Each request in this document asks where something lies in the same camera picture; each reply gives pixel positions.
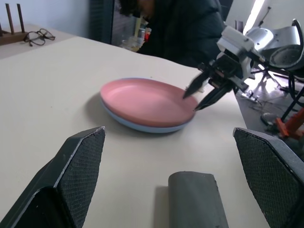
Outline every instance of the eyeglasses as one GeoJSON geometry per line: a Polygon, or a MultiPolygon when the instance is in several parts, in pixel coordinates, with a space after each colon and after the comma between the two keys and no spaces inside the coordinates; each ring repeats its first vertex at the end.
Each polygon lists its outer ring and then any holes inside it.
{"type": "Polygon", "coordinates": [[[42,28],[37,32],[29,32],[23,39],[24,42],[29,43],[29,45],[32,47],[32,43],[42,46],[46,43],[46,39],[55,40],[56,37],[52,35],[49,31],[42,28]]]}

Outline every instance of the wooden stand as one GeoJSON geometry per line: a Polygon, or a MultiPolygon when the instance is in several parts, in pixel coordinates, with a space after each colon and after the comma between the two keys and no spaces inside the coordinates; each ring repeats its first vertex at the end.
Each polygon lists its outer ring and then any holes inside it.
{"type": "Polygon", "coordinates": [[[6,45],[6,44],[12,44],[16,42],[23,41],[24,37],[27,35],[27,32],[24,31],[24,25],[23,25],[23,19],[22,19],[22,13],[21,13],[21,7],[20,4],[17,4],[18,13],[19,13],[19,19],[20,19],[20,25],[21,25],[21,32],[15,32],[13,21],[10,14],[10,6],[9,4],[6,5],[6,11],[9,18],[9,26],[10,26],[10,33],[3,31],[0,24],[0,46],[6,45]]]}

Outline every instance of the blue plate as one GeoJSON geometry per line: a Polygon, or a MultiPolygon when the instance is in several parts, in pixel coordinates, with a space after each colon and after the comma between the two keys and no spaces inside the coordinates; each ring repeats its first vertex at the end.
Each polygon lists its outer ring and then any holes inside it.
{"type": "Polygon", "coordinates": [[[176,126],[176,127],[148,127],[143,125],[138,125],[135,123],[132,123],[130,121],[127,121],[116,114],[114,114],[111,110],[109,110],[103,103],[101,99],[101,104],[105,108],[105,110],[109,113],[110,116],[112,116],[116,121],[121,123],[122,125],[125,125],[127,127],[130,127],[132,129],[138,130],[140,132],[147,132],[147,133],[170,133],[170,132],[176,132],[178,130],[181,130],[184,128],[189,122],[184,123],[182,125],[176,126]]]}

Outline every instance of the tabletop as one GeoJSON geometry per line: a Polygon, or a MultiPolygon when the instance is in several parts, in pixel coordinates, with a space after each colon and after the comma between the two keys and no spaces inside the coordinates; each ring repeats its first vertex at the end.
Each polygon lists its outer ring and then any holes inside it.
{"type": "Polygon", "coordinates": [[[85,228],[168,227],[168,177],[177,171],[215,176],[231,228],[269,227],[232,136],[234,127],[245,127],[233,93],[197,112],[179,132],[140,133],[106,113],[100,87],[119,78],[145,77],[185,88],[198,70],[79,37],[24,48],[16,54],[14,47],[12,54],[9,46],[0,47],[0,219],[67,137],[105,126],[85,228]]]}

